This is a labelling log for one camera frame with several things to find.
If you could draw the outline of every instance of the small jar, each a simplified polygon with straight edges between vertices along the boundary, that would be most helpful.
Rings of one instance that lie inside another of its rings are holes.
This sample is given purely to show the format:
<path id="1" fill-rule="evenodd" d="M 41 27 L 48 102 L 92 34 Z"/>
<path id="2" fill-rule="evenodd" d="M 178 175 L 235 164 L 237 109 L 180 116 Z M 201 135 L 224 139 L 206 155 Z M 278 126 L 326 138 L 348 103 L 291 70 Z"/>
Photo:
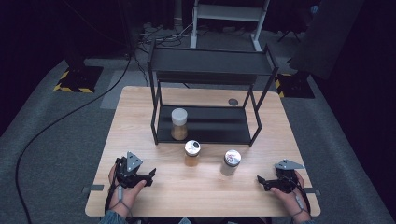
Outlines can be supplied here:
<path id="1" fill-rule="evenodd" d="M 172 111 L 172 130 L 171 135 L 180 141 L 187 137 L 187 111 L 177 108 Z"/>
<path id="2" fill-rule="evenodd" d="M 201 151 L 201 146 L 197 141 L 190 140 L 184 146 L 185 156 L 184 163 L 187 166 L 196 166 L 199 160 L 199 152 Z"/>
<path id="3" fill-rule="evenodd" d="M 234 149 L 228 150 L 224 155 L 223 162 L 220 167 L 221 173 L 227 176 L 233 175 L 239 165 L 239 162 L 241 162 L 241 154 Z"/>

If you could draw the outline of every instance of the gray carpet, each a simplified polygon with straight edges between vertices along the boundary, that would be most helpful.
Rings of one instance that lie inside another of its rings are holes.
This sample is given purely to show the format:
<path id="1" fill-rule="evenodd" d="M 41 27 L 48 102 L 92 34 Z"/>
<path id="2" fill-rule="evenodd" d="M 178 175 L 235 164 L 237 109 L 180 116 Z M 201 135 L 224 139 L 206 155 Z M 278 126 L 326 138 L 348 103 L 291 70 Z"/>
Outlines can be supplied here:
<path id="1" fill-rule="evenodd" d="M 280 73 L 292 73 L 286 61 L 292 57 L 298 42 L 291 35 L 277 43 L 279 37 L 280 34 L 263 32 L 260 42 L 262 46 L 272 43 Z M 190 44 L 187 37 L 181 41 L 181 47 Z M 248 34 L 207 33 L 198 37 L 197 47 L 253 50 Z M 146 66 L 146 54 L 140 50 L 136 54 L 139 62 Z M 89 59 L 86 64 L 105 68 L 95 93 L 53 91 L 67 68 L 67 64 L 61 62 L 48 72 L 1 137 L 0 223 L 26 223 L 14 175 L 18 156 L 28 142 L 53 121 L 108 90 L 120 77 L 127 61 Z M 283 98 L 282 103 L 313 186 L 321 193 L 318 197 L 321 214 L 315 220 L 318 223 L 393 223 L 320 90 L 313 79 L 308 81 L 315 99 Z M 146 85 L 134 61 L 112 92 L 57 122 L 27 148 L 19 174 L 33 223 L 99 221 L 97 217 L 85 215 L 88 195 L 82 190 L 94 179 L 114 108 L 125 85 Z M 289 218 L 274 218 L 274 223 L 289 222 Z"/>

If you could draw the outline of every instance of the shelf leg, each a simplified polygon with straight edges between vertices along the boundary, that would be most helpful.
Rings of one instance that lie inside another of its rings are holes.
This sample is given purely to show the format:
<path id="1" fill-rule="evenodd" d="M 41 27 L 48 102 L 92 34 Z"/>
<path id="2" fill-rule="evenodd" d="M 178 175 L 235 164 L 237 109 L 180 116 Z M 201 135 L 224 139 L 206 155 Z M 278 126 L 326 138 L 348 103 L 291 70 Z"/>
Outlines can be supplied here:
<path id="1" fill-rule="evenodd" d="M 194 11 L 192 12 L 192 34 L 190 48 L 195 49 L 197 47 L 197 23 L 198 23 L 198 1 L 195 1 Z"/>
<path id="2" fill-rule="evenodd" d="M 257 24 L 256 33 L 251 34 L 251 41 L 253 42 L 254 49 L 256 51 L 262 51 L 262 47 L 259 43 L 260 32 L 262 31 L 262 24 L 264 23 L 265 16 L 267 15 L 267 8 L 270 4 L 270 0 L 265 0 L 264 6 L 262 7 L 262 15 L 260 16 L 259 23 Z"/>

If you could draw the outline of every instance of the black equipment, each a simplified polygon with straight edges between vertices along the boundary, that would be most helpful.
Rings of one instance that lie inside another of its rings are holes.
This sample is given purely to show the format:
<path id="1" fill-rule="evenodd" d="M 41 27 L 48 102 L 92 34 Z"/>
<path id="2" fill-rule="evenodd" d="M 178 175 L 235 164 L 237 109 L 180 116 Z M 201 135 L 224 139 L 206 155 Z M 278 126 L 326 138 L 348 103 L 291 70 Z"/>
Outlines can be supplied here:
<path id="1" fill-rule="evenodd" d="M 145 187 L 151 186 L 152 177 L 155 176 L 157 169 L 152 170 L 148 175 L 138 175 L 137 170 L 142 163 L 143 161 L 132 152 L 127 153 L 127 158 L 116 159 L 116 177 L 123 188 L 133 188 L 141 180 L 147 181 Z"/>
<path id="2" fill-rule="evenodd" d="M 155 171 L 157 170 L 154 168 L 148 175 L 138 175 L 137 170 L 139 170 L 140 165 L 143 163 L 136 155 L 132 152 L 128 151 L 127 157 L 122 157 L 116 159 L 116 168 L 114 170 L 113 180 L 111 182 L 111 186 L 108 189 L 108 195 L 105 204 L 105 212 L 109 209 L 111 198 L 113 197 L 114 190 L 117 186 L 122 186 L 123 188 L 133 188 L 142 180 L 146 180 L 147 183 L 145 187 L 150 187 L 153 180 L 152 177 L 155 176 Z"/>
<path id="3" fill-rule="evenodd" d="M 304 169 L 305 167 L 294 161 L 283 160 L 275 164 L 277 180 L 265 180 L 261 176 L 257 176 L 259 183 L 264 185 L 265 191 L 270 188 L 277 188 L 285 193 L 290 193 L 300 185 L 294 169 Z"/>

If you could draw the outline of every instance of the black cable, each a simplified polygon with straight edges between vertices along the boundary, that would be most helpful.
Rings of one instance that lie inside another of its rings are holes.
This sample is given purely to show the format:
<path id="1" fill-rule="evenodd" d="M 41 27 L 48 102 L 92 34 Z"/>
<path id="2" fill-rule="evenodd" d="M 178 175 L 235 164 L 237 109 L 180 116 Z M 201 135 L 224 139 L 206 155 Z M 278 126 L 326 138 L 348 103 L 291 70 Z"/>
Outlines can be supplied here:
<path id="1" fill-rule="evenodd" d="M 197 35 L 206 35 L 208 32 L 210 32 L 210 30 L 206 30 L 202 34 L 198 33 L 198 31 L 197 31 Z"/>
<path id="2" fill-rule="evenodd" d="M 108 189 L 106 203 L 105 203 L 105 212 L 108 210 L 111 202 L 111 198 L 113 197 L 114 190 L 116 189 L 116 177 L 117 177 L 117 170 L 120 169 L 120 160 L 116 160 L 116 167 L 114 168 L 113 180 L 111 181 L 110 188 Z"/>
<path id="3" fill-rule="evenodd" d="M 176 31 L 176 33 L 175 34 L 172 34 L 172 35 L 162 35 L 163 37 L 160 37 L 160 38 L 148 38 L 148 37 L 143 37 L 142 38 L 142 41 L 139 43 L 139 44 L 142 44 L 142 46 L 144 47 L 144 44 L 148 44 L 148 45 L 150 45 L 151 43 L 152 43 L 152 41 L 153 40 L 155 40 L 155 42 L 157 43 L 157 45 L 161 45 L 161 46 L 164 46 L 164 47 L 175 47 L 175 46 L 179 46 L 179 45 L 181 45 L 181 39 L 182 38 L 184 38 L 184 37 L 186 37 L 185 35 L 183 35 L 183 34 L 185 34 L 185 33 L 187 33 L 187 32 L 190 32 L 191 31 L 191 29 L 190 29 L 190 26 L 191 26 L 192 24 L 190 24 L 187 28 L 185 28 L 183 31 L 181 31 L 181 32 L 179 32 L 176 28 L 175 28 L 175 31 Z M 175 44 L 175 45 L 169 45 L 169 46 L 166 46 L 164 43 L 171 43 L 171 42 L 178 42 L 177 44 Z"/>
<path id="4" fill-rule="evenodd" d="M 142 67 L 142 65 L 140 65 L 140 62 L 137 60 L 135 52 L 134 52 L 134 55 L 132 57 L 134 58 L 134 61 L 136 62 L 137 67 L 139 68 L 140 72 L 142 72 L 143 78 L 146 80 L 146 86 L 148 87 L 149 86 L 148 76 L 146 75 L 145 69 Z"/>
<path id="5" fill-rule="evenodd" d="M 288 178 L 285 175 L 282 175 L 282 176 L 284 178 L 288 179 L 289 182 L 292 183 L 301 192 L 301 195 L 303 196 L 303 199 L 304 199 L 305 204 L 306 204 L 306 209 L 308 210 L 309 215 L 311 215 L 311 203 L 309 202 L 308 197 L 306 196 L 306 192 L 303 189 L 303 187 L 301 186 L 300 181 L 297 180 L 297 183 L 296 183 L 291 178 Z"/>
<path id="6" fill-rule="evenodd" d="M 66 2 L 65 0 L 62 0 L 62 2 L 64 2 L 65 5 L 67 5 L 74 13 L 76 13 L 76 15 L 79 16 L 80 19 L 82 19 L 89 27 L 91 27 L 91 29 L 93 29 L 96 33 L 98 33 L 99 35 L 103 36 L 104 38 L 119 44 L 119 45 L 123 45 L 124 47 L 128 47 L 127 44 L 122 43 L 116 39 L 113 39 L 112 37 L 109 37 L 108 35 L 105 35 L 104 33 L 100 32 L 98 29 L 96 29 L 94 26 L 92 26 L 83 16 L 81 16 L 80 13 L 78 13 L 72 6 L 70 6 L 70 4 L 68 2 Z"/>
<path id="7" fill-rule="evenodd" d="M 48 130 L 50 127 L 52 127 L 53 125 L 55 125 L 56 123 L 58 123 L 59 121 L 61 121 L 62 119 L 65 119 L 66 117 L 70 116 L 71 114 L 79 111 L 81 108 L 90 105 L 91 103 L 95 102 L 96 100 L 102 98 L 104 95 L 108 94 L 110 91 L 112 91 L 122 80 L 122 78 L 125 76 L 126 71 L 128 70 L 129 64 L 131 62 L 131 59 L 128 60 L 127 65 L 125 66 L 124 72 L 122 74 L 122 76 L 120 77 L 120 79 L 107 91 L 105 91 L 104 93 L 100 94 L 98 97 L 94 98 L 93 100 L 90 100 L 88 103 L 79 106 L 78 108 L 70 111 L 69 113 L 63 115 L 62 117 L 56 119 L 55 121 L 53 121 L 52 123 L 50 123 L 47 127 L 45 127 L 44 129 L 42 129 L 39 133 L 37 133 L 30 141 L 29 143 L 25 146 L 25 148 L 23 149 L 23 151 L 21 152 L 20 156 L 18 157 L 18 161 L 17 161 L 17 165 L 15 168 L 15 185 L 17 188 L 17 192 L 18 192 L 18 196 L 20 198 L 21 204 L 23 206 L 23 210 L 25 212 L 27 221 L 29 224 L 32 223 L 32 220 L 30 219 L 30 214 L 29 214 L 29 210 L 26 206 L 26 203 L 24 202 L 24 199 L 22 197 L 21 194 L 21 188 L 20 188 L 20 183 L 19 183 L 19 170 L 20 170 L 20 164 L 21 164 L 21 159 L 23 157 L 23 154 L 25 153 L 25 151 L 27 150 L 27 148 L 37 139 L 38 136 L 40 136 L 43 132 L 45 132 L 46 130 Z"/>
<path id="8" fill-rule="evenodd" d="M 236 32 L 240 32 L 240 31 L 238 31 L 238 30 L 226 31 L 226 32 L 223 32 L 223 33 L 226 34 L 226 35 L 244 35 L 246 33 L 245 29 L 242 31 L 241 34 L 237 34 Z"/>
<path id="9" fill-rule="evenodd" d="M 122 30 L 123 30 L 123 34 L 124 34 L 124 40 L 126 42 L 126 47 L 128 49 L 130 49 L 132 47 L 132 43 L 131 43 L 131 38 L 130 38 L 130 34 L 128 32 L 128 28 L 126 26 L 126 22 L 125 22 L 125 10 L 123 10 L 123 6 L 120 3 L 120 0 L 117 1 L 118 5 L 119 5 L 119 11 L 120 11 L 120 15 L 121 15 L 121 25 L 122 25 Z"/>
<path id="10" fill-rule="evenodd" d="M 154 31 L 148 31 L 148 30 L 146 30 L 146 29 L 148 29 L 148 28 L 152 28 L 152 29 L 155 29 L 155 30 L 154 30 Z M 144 33 L 143 35 L 146 35 L 146 34 L 153 35 L 153 34 L 159 32 L 159 31 L 162 30 L 162 29 L 163 29 L 163 26 L 162 26 L 162 25 L 160 25 L 160 26 L 158 26 L 158 27 L 145 27 L 145 28 L 144 28 L 145 33 Z"/>
<path id="11" fill-rule="evenodd" d="M 142 50 L 143 52 L 149 54 L 149 52 L 148 52 L 146 49 L 142 49 L 142 48 L 138 48 L 138 49 L 140 49 L 140 50 Z"/>

